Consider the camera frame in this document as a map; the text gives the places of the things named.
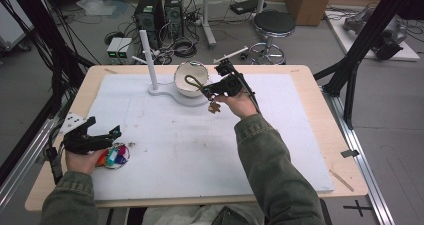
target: white cloth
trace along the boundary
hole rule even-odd
[[[223,204],[203,207],[149,207],[142,225],[210,225],[225,206],[242,215],[250,224],[264,224],[264,214],[257,204]]]

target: black metal frame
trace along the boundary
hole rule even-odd
[[[343,118],[349,129],[353,129],[352,108],[359,65],[371,47],[378,41],[390,20],[407,1],[381,0],[346,56],[333,66],[314,74],[315,80],[319,80],[334,73],[330,82],[322,87],[325,93],[333,97],[340,96],[340,90],[347,83]]]

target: gray floor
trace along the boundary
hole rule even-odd
[[[101,64],[109,64],[105,52],[104,36],[118,30],[124,22],[131,22],[134,8],[125,3],[117,4],[119,12],[114,16],[86,17],[83,11],[73,11],[76,0],[62,4],[64,12],[77,16],[71,27]],[[211,6],[211,20],[223,17],[228,3]],[[283,4],[269,3],[272,9],[285,10]],[[227,19],[241,19],[229,11]],[[212,26],[217,46],[209,50],[203,31],[198,29],[200,41],[198,53],[190,60],[211,64],[213,59],[229,54],[243,46],[250,46],[259,38],[252,28],[251,20],[241,24],[221,23]],[[416,52],[423,52],[422,42],[410,37],[407,44]],[[287,38],[275,43],[285,51],[287,64],[307,65],[313,73],[338,62],[344,53],[328,23],[322,21],[317,27],[297,27]],[[76,42],[78,51],[92,59]],[[174,58],[172,64],[186,59]],[[15,50],[0,58],[0,162],[19,141],[29,124],[47,101],[51,91],[50,72],[45,68],[35,50]],[[249,64],[233,59],[234,64]],[[353,109],[353,124],[378,185],[389,206],[396,224],[423,224],[424,215],[424,61],[400,62],[364,59],[359,69],[357,90]],[[323,85],[328,81],[318,81]],[[24,202],[40,169],[35,164],[18,192],[9,201],[0,216],[0,224],[34,224],[40,214],[25,211]],[[355,200],[363,207],[370,206],[367,197],[325,199],[333,224],[376,224],[372,211],[344,209],[355,206]],[[105,224],[107,210],[101,210],[99,224]]]

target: jacket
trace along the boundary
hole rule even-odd
[[[262,115],[249,116],[234,129],[241,163],[269,224],[325,224],[317,193]],[[41,224],[97,224],[97,217],[91,176],[66,172],[44,201]]]

